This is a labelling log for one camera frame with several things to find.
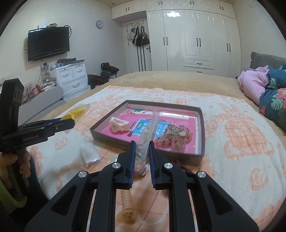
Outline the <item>round wall clock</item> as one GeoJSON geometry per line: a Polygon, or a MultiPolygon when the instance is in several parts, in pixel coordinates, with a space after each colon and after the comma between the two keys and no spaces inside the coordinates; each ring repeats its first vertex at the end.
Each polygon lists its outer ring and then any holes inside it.
{"type": "Polygon", "coordinates": [[[96,27],[97,27],[98,29],[102,29],[102,28],[103,28],[103,22],[102,22],[101,20],[97,20],[97,21],[96,21],[96,27]]]}

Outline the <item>white drawer cabinet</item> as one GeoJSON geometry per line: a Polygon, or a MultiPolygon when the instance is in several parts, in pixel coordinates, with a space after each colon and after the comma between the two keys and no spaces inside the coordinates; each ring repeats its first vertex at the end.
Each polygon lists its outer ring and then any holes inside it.
{"type": "Polygon", "coordinates": [[[55,68],[51,76],[56,78],[57,86],[63,89],[63,100],[66,102],[91,90],[84,60],[55,68]]]}

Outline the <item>yellow item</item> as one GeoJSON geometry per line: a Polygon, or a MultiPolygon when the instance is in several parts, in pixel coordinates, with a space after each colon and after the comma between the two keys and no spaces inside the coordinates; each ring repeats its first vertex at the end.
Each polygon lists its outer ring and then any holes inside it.
{"type": "Polygon", "coordinates": [[[68,113],[66,113],[61,120],[73,119],[77,121],[82,117],[90,108],[90,104],[80,104],[72,108],[68,113]]]}

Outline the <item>dark clothes pile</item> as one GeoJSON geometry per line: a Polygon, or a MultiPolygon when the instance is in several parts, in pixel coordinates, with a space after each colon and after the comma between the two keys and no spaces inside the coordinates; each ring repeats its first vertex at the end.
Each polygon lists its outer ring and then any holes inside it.
{"type": "Polygon", "coordinates": [[[100,75],[88,74],[88,85],[91,89],[97,86],[106,84],[112,76],[117,77],[119,69],[117,67],[111,66],[108,62],[101,64],[100,75]]]}

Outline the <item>cream hair claw clip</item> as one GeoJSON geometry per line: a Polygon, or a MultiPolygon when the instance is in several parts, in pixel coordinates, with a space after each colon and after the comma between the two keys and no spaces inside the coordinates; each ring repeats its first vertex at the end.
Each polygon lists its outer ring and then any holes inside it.
{"type": "Polygon", "coordinates": [[[121,120],[117,117],[112,117],[110,119],[110,130],[113,133],[117,132],[127,132],[130,129],[130,124],[126,120],[121,120]]]}

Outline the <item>black wall television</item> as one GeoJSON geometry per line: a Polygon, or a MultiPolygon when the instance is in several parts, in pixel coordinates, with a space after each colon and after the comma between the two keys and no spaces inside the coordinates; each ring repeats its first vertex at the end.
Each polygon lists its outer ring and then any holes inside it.
{"type": "Polygon", "coordinates": [[[69,27],[46,27],[28,32],[27,59],[37,61],[70,51],[69,27]]]}

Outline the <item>grey headboard cushion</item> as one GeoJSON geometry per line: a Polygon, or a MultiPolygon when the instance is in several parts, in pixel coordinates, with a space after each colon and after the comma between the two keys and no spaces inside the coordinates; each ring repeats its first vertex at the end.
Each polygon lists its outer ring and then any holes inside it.
{"type": "Polygon", "coordinates": [[[280,67],[283,66],[284,63],[286,63],[286,59],[283,57],[251,52],[251,63],[250,63],[251,69],[264,67],[266,65],[274,69],[279,69],[280,67]]]}

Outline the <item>pink quilt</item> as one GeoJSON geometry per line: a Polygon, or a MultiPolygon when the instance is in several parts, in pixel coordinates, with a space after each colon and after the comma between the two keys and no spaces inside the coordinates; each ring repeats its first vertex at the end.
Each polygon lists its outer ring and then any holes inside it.
{"type": "Polygon", "coordinates": [[[238,77],[240,90],[256,105],[259,105],[260,96],[265,92],[265,85],[268,83],[268,71],[269,65],[266,65],[265,67],[243,71],[238,77]]]}

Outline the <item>blue floral quilt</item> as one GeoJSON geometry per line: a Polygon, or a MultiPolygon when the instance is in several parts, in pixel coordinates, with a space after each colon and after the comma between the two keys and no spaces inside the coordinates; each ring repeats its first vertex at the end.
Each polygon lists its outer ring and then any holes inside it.
{"type": "Polygon", "coordinates": [[[265,92],[259,98],[259,112],[275,122],[285,132],[286,127],[286,73],[285,63],[279,69],[269,69],[265,92]]]}

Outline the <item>pink speckled hair clips card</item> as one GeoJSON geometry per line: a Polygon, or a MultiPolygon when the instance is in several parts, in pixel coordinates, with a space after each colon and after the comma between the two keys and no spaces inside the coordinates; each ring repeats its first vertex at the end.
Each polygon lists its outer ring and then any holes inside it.
{"type": "Polygon", "coordinates": [[[193,133],[183,125],[169,123],[162,135],[153,140],[155,147],[170,148],[173,152],[185,153],[186,145],[192,140],[193,133]]]}

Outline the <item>brown cardboard tray pink inside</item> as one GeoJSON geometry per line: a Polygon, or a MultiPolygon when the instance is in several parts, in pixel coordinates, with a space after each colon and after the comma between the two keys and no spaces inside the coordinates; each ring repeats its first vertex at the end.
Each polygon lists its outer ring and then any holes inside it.
{"type": "Polygon", "coordinates": [[[96,141],[120,149],[128,149],[131,141],[143,149],[153,141],[170,162],[197,166],[205,153],[202,110],[188,105],[126,100],[90,131],[96,141]]]}

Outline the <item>tan bedspread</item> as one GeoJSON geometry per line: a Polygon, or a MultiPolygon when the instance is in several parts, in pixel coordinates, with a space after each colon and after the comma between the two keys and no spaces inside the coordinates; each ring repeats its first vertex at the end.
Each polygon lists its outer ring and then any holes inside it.
{"type": "Polygon", "coordinates": [[[71,108],[79,101],[92,96],[109,85],[134,88],[161,88],[165,90],[177,90],[187,92],[212,93],[223,96],[245,100],[255,111],[259,111],[249,98],[247,98],[238,88],[238,82],[234,78],[221,77],[207,74],[195,74],[194,72],[134,72],[125,74],[116,79],[110,80],[106,84],[95,87],[95,89],[76,97],[67,103],[54,109],[43,117],[52,119],[71,108]]]}

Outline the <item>bags hanging on door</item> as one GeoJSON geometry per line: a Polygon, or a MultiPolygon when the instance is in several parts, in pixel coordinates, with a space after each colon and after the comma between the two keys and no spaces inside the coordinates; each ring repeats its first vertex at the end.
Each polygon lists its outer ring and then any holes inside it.
{"type": "Polygon", "coordinates": [[[144,26],[133,27],[127,34],[127,40],[132,41],[132,43],[137,47],[150,44],[150,40],[144,26]]]}

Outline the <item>white wardrobe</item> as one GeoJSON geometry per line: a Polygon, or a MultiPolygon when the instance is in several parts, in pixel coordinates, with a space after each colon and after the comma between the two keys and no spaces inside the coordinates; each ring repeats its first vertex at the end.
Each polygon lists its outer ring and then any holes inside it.
{"type": "Polygon", "coordinates": [[[146,18],[153,71],[240,74],[232,1],[127,1],[112,7],[112,17],[122,23],[146,18]]]}

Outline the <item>blue card in tray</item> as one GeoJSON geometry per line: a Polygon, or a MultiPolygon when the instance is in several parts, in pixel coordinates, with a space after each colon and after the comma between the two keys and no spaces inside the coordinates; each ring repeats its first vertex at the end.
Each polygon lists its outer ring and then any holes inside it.
{"type": "Polygon", "coordinates": [[[169,122],[158,120],[156,128],[153,128],[151,119],[140,119],[133,127],[132,132],[133,135],[137,135],[141,140],[146,139],[149,132],[154,132],[155,135],[151,137],[156,139],[166,131],[169,124],[169,122]]]}

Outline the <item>small white packet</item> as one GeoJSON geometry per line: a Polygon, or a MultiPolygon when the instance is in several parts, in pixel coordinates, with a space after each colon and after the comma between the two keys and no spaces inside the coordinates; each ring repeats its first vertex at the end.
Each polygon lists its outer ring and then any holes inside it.
{"type": "Polygon", "coordinates": [[[84,143],[81,145],[80,156],[85,166],[95,164],[101,160],[97,148],[93,143],[84,143]]]}

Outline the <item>white bedroom door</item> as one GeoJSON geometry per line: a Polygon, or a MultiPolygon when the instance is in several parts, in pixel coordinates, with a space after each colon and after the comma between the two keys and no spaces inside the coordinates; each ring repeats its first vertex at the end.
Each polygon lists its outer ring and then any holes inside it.
{"type": "Polygon", "coordinates": [[[122,24],[127,73],[152,71],[150,44],[138,47],[128,40],[132,30],[141,27],[149,35],[147,19],[139,19],[122,24]]]}

